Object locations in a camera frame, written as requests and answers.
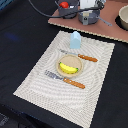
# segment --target black table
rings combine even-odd
[[[54,1],[32,2],[52,15]],[[14,0],[0,12],[0,104],[30,115],[54,128],[81,128],[45,109],[13,95],[60,30],[48,24],[27,0]],[[128,127],[128,44],[80,32],[81,36],[115,43],[114,52],[90,128]]]

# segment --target fork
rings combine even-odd
[[[60,79],[60,80],[63,80],[64,82],[66,82],[66,83],[68,83],[68,84],[71,84],[71,85],[74,85],[74,86],[76,86],[76,87],[79,87],[79,88],[82,88],[82,89],[85,88],[85,85],[83,85],[83,84],[81,84],[81,83],[72,81],[72,80],[70,80],[70,79],[68,79],[68,78],[61,78],[61,77],[57,76],[56,74],[54,74],[54,73],[52,73],[52,72],[50,72],[50,71],[48,71],[48,70],[45,70],[45,73],[44,73],[44,74],[47,75],[47,76],[49,76],[49,77],[51,77],[51,78],[53,78],[53,79]]]

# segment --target fork tines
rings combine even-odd
[[[50,77],[54,77],[54,75],[56,75],[56,74],[54,74],[48,70],[45,70],[45,75],[50,76]]]

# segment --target knife handle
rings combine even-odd
[[[75,82],[75,81],[72,81],[72,80],[69,80],[69,79],[67,79],[67,78],[64,78],[63,81],[66,82],[66,83],[68,83],[68,84],[74,85],[74,86],[76,86],[76,87],[82,88],[82,89],[85,88],[85,85],[83,85],[83,84],[81,84],[81,83],[78,83],[78,82]]]
[[[80,57],[82,59],[85,59],[85,60],[93,61],[93,62],[97,62],[98,61],[96,58],[84,56],[84,55],[81,55],[81,54],[78,54],[78,57]]]

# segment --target blue object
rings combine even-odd
[[[71,34],[71,38],[70,38],[70,48],[79,49],[80,45],[81,45],[81,35],[77,31],[74,31]]]
[[[13,0],[0,0],[0,10],[2,10],[5,6],[10,4]]]

